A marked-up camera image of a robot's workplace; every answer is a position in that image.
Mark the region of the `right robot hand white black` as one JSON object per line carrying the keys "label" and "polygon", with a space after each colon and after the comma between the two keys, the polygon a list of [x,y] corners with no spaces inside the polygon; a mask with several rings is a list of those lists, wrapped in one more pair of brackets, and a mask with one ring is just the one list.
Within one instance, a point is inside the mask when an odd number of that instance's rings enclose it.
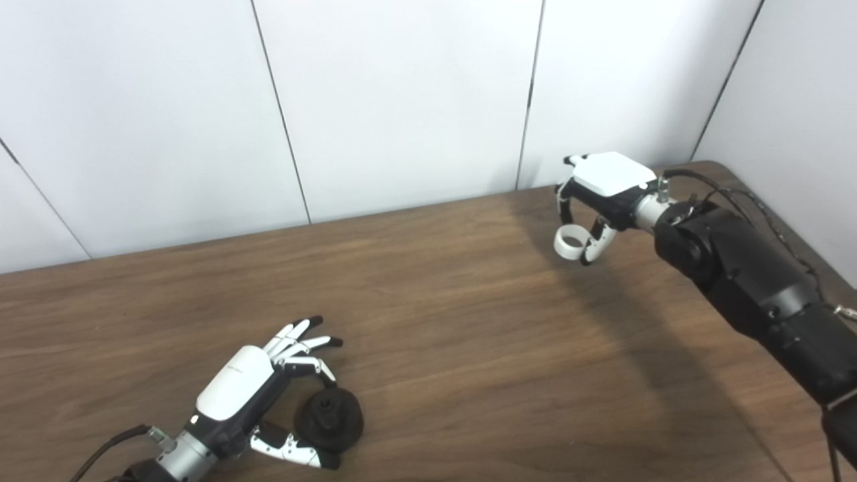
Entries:
{"label": "right robot hand white black", "polygon": [[[652,192],[656,176],[650,168],[616,152],[570,155],[563,162],[572,171],[555,186],[561,226],[554,235],[554,250],[563,259],[588,266],[619,232],[634,228],[637,202]],[[575,223],[573,200],[596,212],[590,230]]]}

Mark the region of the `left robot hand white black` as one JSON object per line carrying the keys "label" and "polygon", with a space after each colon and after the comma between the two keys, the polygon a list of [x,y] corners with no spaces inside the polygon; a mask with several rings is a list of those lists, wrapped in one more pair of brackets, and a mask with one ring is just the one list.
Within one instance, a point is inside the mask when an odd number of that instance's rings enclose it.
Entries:
{"label": "left robot hand white black", "polygon": [[241,347],[197,396],[180,439],[203,458],[218,461],[256,451],[297,465],[339,469],[339,455],[264,420],[297,378],[317,376],[326,388],[339,385],[327,363],[313,352],[342,347],[343,340],[329,335],[305,338],[322,323],[321,315],[292,321],[263,347]]}

